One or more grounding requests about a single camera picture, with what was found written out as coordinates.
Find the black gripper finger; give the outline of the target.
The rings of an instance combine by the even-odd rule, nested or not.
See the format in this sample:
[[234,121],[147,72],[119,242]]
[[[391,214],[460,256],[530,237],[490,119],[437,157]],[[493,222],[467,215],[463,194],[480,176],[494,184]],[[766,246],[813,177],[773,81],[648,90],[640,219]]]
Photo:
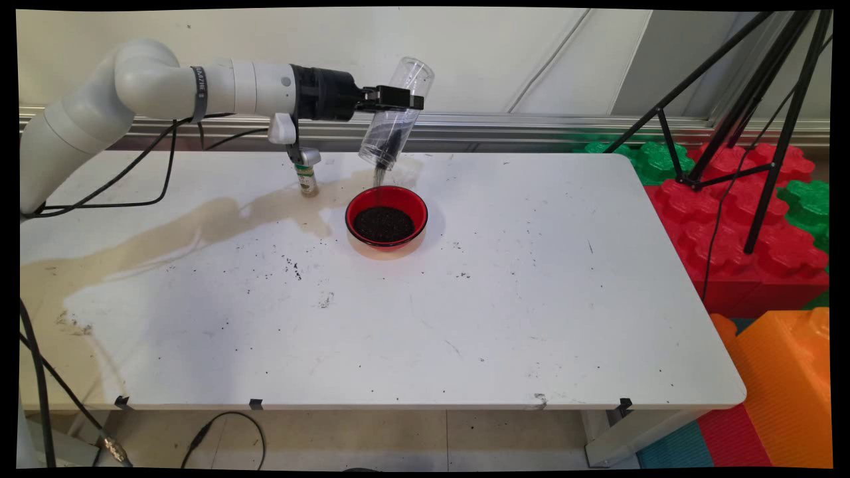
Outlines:
[[424,98],[410,90],[379,85],[362,88],[362,112],[422,111]]

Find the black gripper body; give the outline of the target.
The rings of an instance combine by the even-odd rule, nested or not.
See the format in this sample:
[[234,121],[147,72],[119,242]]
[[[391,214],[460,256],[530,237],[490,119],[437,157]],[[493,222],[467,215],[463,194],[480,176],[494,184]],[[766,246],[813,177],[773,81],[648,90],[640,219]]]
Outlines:
[[370,112],[365,91],[348,72],[292,65],[297,120],[349,121],[355,112]]

